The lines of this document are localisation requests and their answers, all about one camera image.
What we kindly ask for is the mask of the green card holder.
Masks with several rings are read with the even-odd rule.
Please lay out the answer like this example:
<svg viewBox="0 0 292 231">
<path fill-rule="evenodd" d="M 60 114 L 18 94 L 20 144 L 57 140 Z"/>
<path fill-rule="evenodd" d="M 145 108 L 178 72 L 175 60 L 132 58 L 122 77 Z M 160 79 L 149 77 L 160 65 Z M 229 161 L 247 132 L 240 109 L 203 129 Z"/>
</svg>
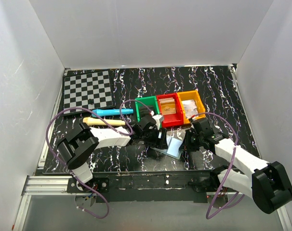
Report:
<svg viewBox="0 0 292 231">
<path fill-rule="evenodd" d="M 167 135 L 166 139 L 167 139 L 168 149 L 158 149 L 158 148 L 152 148 L 152 149 L 161 154 L 165 154 L 169 157 L 179 160 L 182 154 L 182 151 L 180 151 L 179 148 L 183 141 L 175 137 L 171 137 L 169 135 Z"/>
</svg>

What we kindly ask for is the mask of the green plastic bin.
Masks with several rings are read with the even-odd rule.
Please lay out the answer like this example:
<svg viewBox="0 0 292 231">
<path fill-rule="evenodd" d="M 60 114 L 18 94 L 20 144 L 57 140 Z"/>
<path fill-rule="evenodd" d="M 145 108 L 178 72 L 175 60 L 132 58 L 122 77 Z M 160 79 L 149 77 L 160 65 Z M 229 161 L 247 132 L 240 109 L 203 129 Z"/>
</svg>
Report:
<svg viewBox="0 0 292 231">
<path fill-rule="evenodd" d="M 147 109 L 148 109 L 148 105 L 152 105 L 152 106 L 154 106 L 155 111 L 156 111 L 156 113 L 154 115 L 160 114 L 159 105 L 158 105 L 156 96 L 136 98 L 135 99 L 135 108 L 136 108 L 136 118 L 137 118 L 138 122 L 140 121 L 138 107 L 141 105 L 147 107 Z"/>
</svg>

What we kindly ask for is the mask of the yellow plastic bin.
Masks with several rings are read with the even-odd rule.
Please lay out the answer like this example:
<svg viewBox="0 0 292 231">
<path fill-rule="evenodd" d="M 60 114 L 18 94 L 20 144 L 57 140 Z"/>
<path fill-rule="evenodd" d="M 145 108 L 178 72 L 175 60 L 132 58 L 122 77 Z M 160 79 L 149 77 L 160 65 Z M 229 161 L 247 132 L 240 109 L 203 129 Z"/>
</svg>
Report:
<svg viewBox="0 0 292 231">
<path fill-rule="evenodd" d="M 178 92 L 177 96 L 183 110 L 184 124 L 189 124 L 189 118 L 199 114 L 198 118 L 206 117 L 205 107 L 197 90 Z"/>
</svg>

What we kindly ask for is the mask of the red plastic bin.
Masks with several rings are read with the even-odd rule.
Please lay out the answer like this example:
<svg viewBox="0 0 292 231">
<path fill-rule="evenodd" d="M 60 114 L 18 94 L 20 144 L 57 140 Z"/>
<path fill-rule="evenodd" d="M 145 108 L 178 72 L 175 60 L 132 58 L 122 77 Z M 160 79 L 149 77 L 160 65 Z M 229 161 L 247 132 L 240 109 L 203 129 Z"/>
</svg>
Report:
<svg viewBox="0 0 292 231">
<path fill-rule="evenodd" d="M 178 127 L 184 124 L 183 110 L 176 93 L 157 95 L 159 112 L 163 115 L 163 128 Z"/>
</svg>

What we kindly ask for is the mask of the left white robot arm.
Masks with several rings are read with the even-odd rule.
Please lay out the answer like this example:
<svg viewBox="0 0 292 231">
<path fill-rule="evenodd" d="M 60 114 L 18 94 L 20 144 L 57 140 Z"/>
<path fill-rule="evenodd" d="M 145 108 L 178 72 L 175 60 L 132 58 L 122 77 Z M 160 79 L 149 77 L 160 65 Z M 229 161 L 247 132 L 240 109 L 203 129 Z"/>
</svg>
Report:
<svg viewBox="0 0 292 231">
<path fill-rule="evenodd" d="M 129 135 L 126 126 L 111 128 L 91 128 L 80 123 L 57 144 L 57 150 L 64 159 L 66 166 L 82 183 L 93 178 L 87 160 L 94 150 L 120 146 L 136 145 L 142 142 L 148 147 L 168 149 L 165 128 L 160 128 L 164 121 L 163 115 L 146 115 L 132 125 L 133 133 Z"/>
</svg>

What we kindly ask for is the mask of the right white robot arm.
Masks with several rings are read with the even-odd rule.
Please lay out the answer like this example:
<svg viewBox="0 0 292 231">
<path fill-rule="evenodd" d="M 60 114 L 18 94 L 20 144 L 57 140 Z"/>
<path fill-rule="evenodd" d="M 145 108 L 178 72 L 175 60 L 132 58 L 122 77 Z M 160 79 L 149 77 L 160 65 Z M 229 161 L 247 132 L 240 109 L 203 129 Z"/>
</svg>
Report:
<svg viewBox="0 0 292 231">
<path fill-rule="evenodd" d="M 214 132 L 207 118 L 189 119 L 191 128 L 185 133 L 181 151 L 194 152 L 204 148 L 229 161 L 237 168 L 215 168 L 209 179 L 195 185 L 205 189 L 230 188 L 253 199 L 266 214 L 292 201 L 292 184 L 285 167 L 270 163 L 247 152 L 222 132 Z"/>
</svg>

